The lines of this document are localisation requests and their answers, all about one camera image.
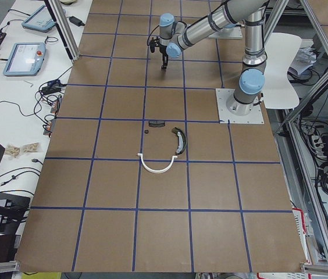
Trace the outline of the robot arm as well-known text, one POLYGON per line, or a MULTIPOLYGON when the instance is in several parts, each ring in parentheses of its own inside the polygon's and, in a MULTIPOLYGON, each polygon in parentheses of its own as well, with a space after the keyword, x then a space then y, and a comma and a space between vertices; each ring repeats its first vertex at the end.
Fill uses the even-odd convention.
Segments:
POLYGON ((177 21, 171 13, 160 16, 159 35, 149 37, 147 46, 151 52, 159 50, 162 66, 167 68, 169 58, 178 58, 182 52, 205 38, 226 38, 239 22, 244 23, 245 48, 243 68, 238 87, 228 97, 226 106, 237 116, 249 114, 254 100, 265 84, 267 54, 265 52, 265 10, 268 1, 222 1, 211 13, 188 25, 177 21))

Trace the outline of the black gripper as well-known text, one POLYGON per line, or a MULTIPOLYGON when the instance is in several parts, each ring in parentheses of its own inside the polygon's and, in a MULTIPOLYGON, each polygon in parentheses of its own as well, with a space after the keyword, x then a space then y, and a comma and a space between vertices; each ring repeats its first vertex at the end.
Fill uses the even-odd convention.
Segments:
POLYGON ((149 50, 150 53, 154 53, 156 48, 159 49, 160 53, 162 54, 162 65, 161 65, 161 69, 162 70, 166 70, 167 66, 168 66, 168 61, 169 61, 169 57, 166 54, 166 46, 164 46, 163 44, 161 44, 160 38, 159 37, 152 37, 149 41, 148 41, 148 46, 149 46, 149 50))

